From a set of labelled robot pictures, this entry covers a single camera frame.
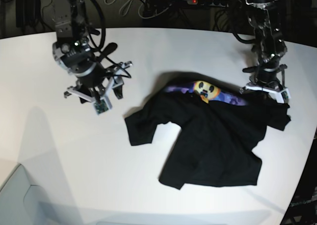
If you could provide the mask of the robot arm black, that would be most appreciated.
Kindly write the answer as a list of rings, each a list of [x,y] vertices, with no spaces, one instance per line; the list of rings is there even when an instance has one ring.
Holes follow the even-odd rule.
[[[281,64],[281,58],[286,54],[287,47],[281,32],[278,11],[279,0],[232,0],[229,4],[229,16],[239,2],[246,8],[248,23],[254,29],[253,39],[242,39],[235,29],[235,38],[244,44],[252,45],[257,63],[243,69],[250,74],[250,82],[240,89],[240,93],[262,91],[272,94],[281,104],[288,103],[291,98],[289,89],[285,86],[285,70],[287,65]]]
[[[76,77],[75,86],[64,97],[76,96],[81,103],[91,103],[97,114],[112,108],[113,91],[123,98],[124,78],[132,62],[116,63],[108,56],[117,49],[106,42],[106,20],[96,0],[53,0],[56,42],[53,58],[68,74]]]

